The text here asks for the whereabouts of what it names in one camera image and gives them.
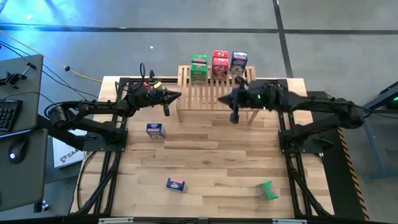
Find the concrete floor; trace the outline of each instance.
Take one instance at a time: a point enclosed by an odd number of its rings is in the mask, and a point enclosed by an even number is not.
[[[285,29],[398,29],[395,0],[279,0]],[[33,19],[26,19],[32,14]],[[93,27],[177,27],[276,29],[272,0],[11,0],[0,22]],[[177,65],[188,64],[192,54],[213,49],[249,52],[249,64],[260,77],[286,77],[278,34],[199,34],[128,32],[6,31],[9,35],[85,75],[138,75],[139,63],[157,75],[176,75]],[[0,35],[3,40],[23,48]],[[324,90],[359,105],[397,81],[396,35],[286,35],[295,78],[304,78],[308,90]],[[0,60],[15,55],[0,50]],[[45,60],[71,86],[98,94],[100,84],[84,80]],[[53,101],[79,100],[74,92],[44,76],[42,94]],[[48,102],[40,101],[40,111]],[[372,118],[377,136],[394,123]],[[398,222],[398,177],[364,182],[377,171],[363,129],[345,131],[364,199],[372,220]],[[380,142],[394,148],[394,137]],[[389,154],[391,161],[397,154]],[[0,220],[41,217],[68,212],[76,179],[48,184],[45,196],[61,199],[52,209],[32,214],[32,207],[0,213]],[[58,192],[65,189],[64,195]]]

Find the keyboard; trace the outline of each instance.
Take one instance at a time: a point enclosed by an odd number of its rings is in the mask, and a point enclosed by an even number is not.
[[[12,131],[22,102],[22,100],[0,100],[0,131]]]

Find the yellow cable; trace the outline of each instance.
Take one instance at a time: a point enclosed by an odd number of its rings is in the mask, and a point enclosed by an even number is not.
[[[20,42],[19,40],[17,40],[17,39],[15,39],[15,38],[11,37],[10,35],[8,35],[7,33],[5,33],[4,31],[1,31],[1,30],[0,30],[0,33],[4,34],[6,37],[12,39],[13,41],[16,41],[17,43],[19,43],[19,44],[21,44],[21,45],[23,45],[23,46],[25,46],[25,47],[27,47],[27,48],[33,50],[34,52],[43,55],[43,57],[49,59],[50,61],[52,61],[53,63],[56,63],[57,65],[63,67],[64,69],[67,67],[66,65],[64,65],[64,64],[62,64],[62,63],[60,63],[60,62],[58,62],[58,61],[56,61],[56,60],[54,60],[54,59],[52,59],[52,58],[50,58],[50,57],[48,57],[48,56],[46,56],[46,55],[44,55],[44,54],[42,54],[42,53],[36,51],[36,50],[33,49],[32,47],[29,47],[28,45],[26,45],[26,44]],[[76,71],[74,71],[74,70],[72,70],[72,69],[70,69],[70,71],[71,71],[72,73],[74,73],[74,74],[80,76],[80,77],[83,77],[83,78],[86,78],[86,79],[88,79],[88,80],[92,80],[92,81],[96,81],[96,82],[102,83],[101,80],[98,80],[98,79],[95,79],[95,78],[91,78],[91,77],[87,77],[87,76],[82,75],[82,74],[80,74],[80,73],[78,73],[78,72],[76,72]]]

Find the blue box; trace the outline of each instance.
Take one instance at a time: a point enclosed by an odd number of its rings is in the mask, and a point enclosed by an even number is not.
[[[166,138],[166,131],[162,123],[147,124],[147,133],[152,139]]]
[[[233,52],[231,57],[231,75],[243,76],[248,63],[248,54],[243,52]]]
[[[184,192],[185,190],[185,182],[177,179],[167,179],[166,187],[170,190],[176,190],[178,192]]]

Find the computer mouse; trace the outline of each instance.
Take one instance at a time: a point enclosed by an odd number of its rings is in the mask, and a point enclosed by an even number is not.
[[[28,138],[24,134],[11,142],[10,148],[8,149],[8,159],[10,163],[18,164],[25,159],[27,142]]]

